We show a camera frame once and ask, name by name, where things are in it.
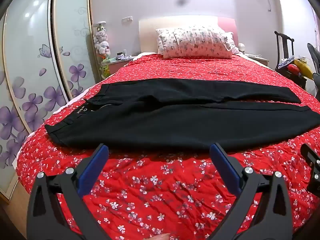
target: wooden floor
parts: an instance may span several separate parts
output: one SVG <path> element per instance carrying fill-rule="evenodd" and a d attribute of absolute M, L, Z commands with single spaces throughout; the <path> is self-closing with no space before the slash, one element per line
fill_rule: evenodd
<path fill-rule="evenodd" d="M 10 203 L 1 203 L 12 223 L 25 238 L 27 238 L 26 224 L 29 197 L 30 195 L 18 182 L 12 193 Z"/>

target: red floral bedspread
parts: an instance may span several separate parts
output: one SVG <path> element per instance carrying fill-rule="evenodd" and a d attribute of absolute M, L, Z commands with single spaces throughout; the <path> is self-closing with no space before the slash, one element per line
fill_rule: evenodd
<path fill-rule="evenodd" d="M 194 57 L 163 60 L 159 55 L 144 56 L 93 86 L 84 98 L 95 95 L 103 83 L 150 78 L 240 80 L 285 86 L 299 96 L 302 106 L 308 105 L 320 113 L 320 103 L 312 95 L 276 72 L 239 56 L 233 56 L 232 60 Z M 82 103 L 82 99 L 73 103 L 45 123 L 56 124 Z M 300 154 L 303 143 L 309 143 L 320 152 L 320 128 L 289 141 L 233 155 L 243 166 L 251 166 L 257 172 L 281 171 L 289 190 L 294 229 L 303 225 L 319 202 L 306 191 L 310 167 Z M 31 192 L 38 172 L 60 174 L 92 152 L 54 145 L 42 125 L 27 139 L 19 156 L 20 182 Z M 68 223 L 78 231 L 63 196 L 59 199 Z M 249 226 L 259 199 L 257 195 L 241 230 Z M 128 153 L 116 149 L 110 149 L 110 159 L 103 172 L 91 194 L 84 197 L 84 202 L 112 239 L 143 239 L 160 233 L 171 233 L 171 239 L 205 239 L 234 200 L 208 154 Z"/>

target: yellow bag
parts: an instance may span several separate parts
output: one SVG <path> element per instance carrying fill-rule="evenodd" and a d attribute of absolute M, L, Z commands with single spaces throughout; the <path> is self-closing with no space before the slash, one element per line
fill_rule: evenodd
<path fill-rule="evenodd" d="M 307 62 L 303 61 L 302 59 L 295 59 L 293 61 L 293 64 L 295 64 L 299 68 L 299 70 L 303 76 L 313 80 L 313 77 L 312 77 L 313 72 L 311 71 Z"/>

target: white wall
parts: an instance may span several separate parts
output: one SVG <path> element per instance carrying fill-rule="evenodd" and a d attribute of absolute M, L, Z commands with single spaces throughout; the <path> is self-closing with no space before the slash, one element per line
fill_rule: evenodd
<path fill-rule="evenodd" d="M 171 15 L 215 15 L 234 18 L 238 27 L 239 42 L 246 51 L 262 54 L 276 64 L 275 30 L 280 31 L 281 21 L 270 0 L 272 12 L 268 12 L 267 0 L 91 0 L 93 21 L 106 21 L 111 55 L 127 49 L 128 54 L 140 51 L 138 21 L 143 18 Z M 131 23 L 121 19 L 133 16 Z"/>
<path fill-rule="evenodd" d="M 311 55 L 307 48 L 307 43 L 316 47 L 316 23 L 314 21 L 312 7 L 308 0 L 280 0 L 283 33 L 290 38 L 294 38 L 294 54 L 308 58 L 308 64 L 315 72 Z M 313 95 L 316 94 L 314 82 L 307 81 L 307 91 Z"/>

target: dark chair backrest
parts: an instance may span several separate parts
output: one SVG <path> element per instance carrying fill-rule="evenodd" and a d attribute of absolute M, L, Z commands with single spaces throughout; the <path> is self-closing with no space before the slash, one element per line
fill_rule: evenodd
<path fill-rule="evenodd" d="M 278 69 L 279 63 L 280 63 L 279 36 L 281 36 L 281 38 L 282 38 L 282 46 L 283 46 L 283 55 L 284 55 L 284 58 L 289 58 L 289 51 L 288 51 L 288 42 L 287 42 L 287 40 L 291 41 L 292 55 L 294 54 L 294 52 L 293 52 L 293 42 L 294 42 L 294 39 L 291 39 L 289 36 L 287 36 L 287 35 L 285 35 L 285 34 L 283 34 L 283 33 L 278 33 L 277 31 L 275 31 L 275 35 L 277 35 L 278 63 L 277 63 L 276 69 Z"/>
<path fill-rule="evenodd" d="M 307 44 L 309 52 L 311 54 L 311 58 L 313 60 L 313 63 L 315 64 L 316 72 L 320 74 L 320 52 L 312 46 L 310 43 Z"/>

